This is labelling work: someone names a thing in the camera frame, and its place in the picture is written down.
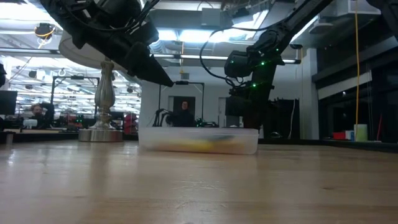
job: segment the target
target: white lamp shade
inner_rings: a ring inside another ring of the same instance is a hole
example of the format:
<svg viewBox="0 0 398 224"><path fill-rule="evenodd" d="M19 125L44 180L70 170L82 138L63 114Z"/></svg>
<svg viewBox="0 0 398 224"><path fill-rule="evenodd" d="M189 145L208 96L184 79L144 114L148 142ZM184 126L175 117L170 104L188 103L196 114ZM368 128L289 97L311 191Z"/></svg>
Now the white lamp shade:
<svg viewBox="0 0 398 224"><path fill-rule="evenodd" d="M89 44L85 44L82 49L78 49L72 42L72 36L63 31L59 46L60 53L72 62L91 68L101 68L101 62L105 60L105 55L97 51ZM114 64L115 70L125 70L122 66Z"/></svg>

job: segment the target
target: wooden tabletop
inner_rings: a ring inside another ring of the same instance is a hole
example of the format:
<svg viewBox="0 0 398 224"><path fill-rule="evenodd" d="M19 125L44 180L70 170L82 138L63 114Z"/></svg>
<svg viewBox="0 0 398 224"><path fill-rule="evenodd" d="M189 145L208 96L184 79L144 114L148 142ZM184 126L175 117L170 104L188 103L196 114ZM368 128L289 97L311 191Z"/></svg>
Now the wooden tabletop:
<svg viewBox="0 0 398 224"><path fill-rule="evenodd" d="M76 141L0 148L0 223L398 223L398 154L260 149L237 156Z"/></svg>

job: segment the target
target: metal base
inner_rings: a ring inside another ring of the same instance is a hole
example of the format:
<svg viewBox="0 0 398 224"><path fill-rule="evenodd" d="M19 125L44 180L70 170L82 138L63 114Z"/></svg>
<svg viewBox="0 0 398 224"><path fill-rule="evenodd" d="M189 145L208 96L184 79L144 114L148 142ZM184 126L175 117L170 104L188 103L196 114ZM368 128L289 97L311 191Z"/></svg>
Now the metal base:
<svg viewBox="0 0 398 224"><path fill-rule="evenodd" d="M123 132L112 129L83 129L79 131L82 142L121 142Z"/></svg>

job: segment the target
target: computer monitor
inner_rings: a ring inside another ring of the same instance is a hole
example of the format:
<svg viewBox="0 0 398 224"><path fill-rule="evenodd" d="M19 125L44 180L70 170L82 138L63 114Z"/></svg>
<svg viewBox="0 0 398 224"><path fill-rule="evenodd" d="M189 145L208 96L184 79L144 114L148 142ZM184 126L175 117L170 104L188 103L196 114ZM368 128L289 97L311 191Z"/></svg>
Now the computer monitor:
<svg viewBox="0 0 398 224"><path fill-rule="evenodd" d="M0 114L14 115L17 106L17 91L0 91Z"/></svg>

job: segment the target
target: clear plastic container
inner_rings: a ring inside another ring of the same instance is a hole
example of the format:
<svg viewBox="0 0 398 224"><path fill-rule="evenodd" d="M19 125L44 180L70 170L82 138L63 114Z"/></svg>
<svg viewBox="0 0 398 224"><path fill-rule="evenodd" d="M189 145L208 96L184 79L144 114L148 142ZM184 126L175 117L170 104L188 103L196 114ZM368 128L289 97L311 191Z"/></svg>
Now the clear plastic container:
<svg viewBox="0 0 398 224"><path fill-rule="evenodd" d="M244 128L140 128L140 148L156 151L254 154L258 130Z"/></svg>

